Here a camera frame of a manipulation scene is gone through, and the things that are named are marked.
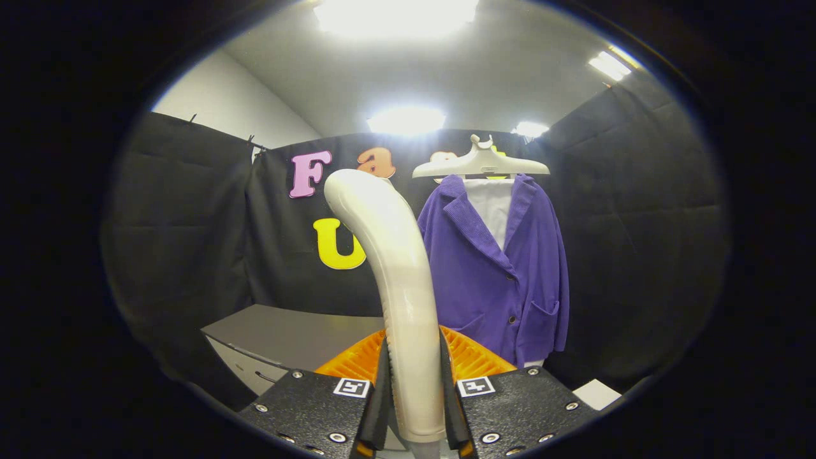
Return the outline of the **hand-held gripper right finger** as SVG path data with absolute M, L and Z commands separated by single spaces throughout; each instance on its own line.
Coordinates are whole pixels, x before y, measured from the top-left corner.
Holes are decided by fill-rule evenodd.
M 510 458 L 574 435 L 599 418 L 539 366 L 516 368 L 440 328 L 446 440 L 460 458 Z

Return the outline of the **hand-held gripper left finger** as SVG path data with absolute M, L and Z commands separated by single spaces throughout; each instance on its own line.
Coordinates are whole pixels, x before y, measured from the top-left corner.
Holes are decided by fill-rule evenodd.
M 314 372 L 289 370 L 239 416 L 304 455 L 374 458 L 385 449 L 390 411 L 390 357 L 381 330 Z

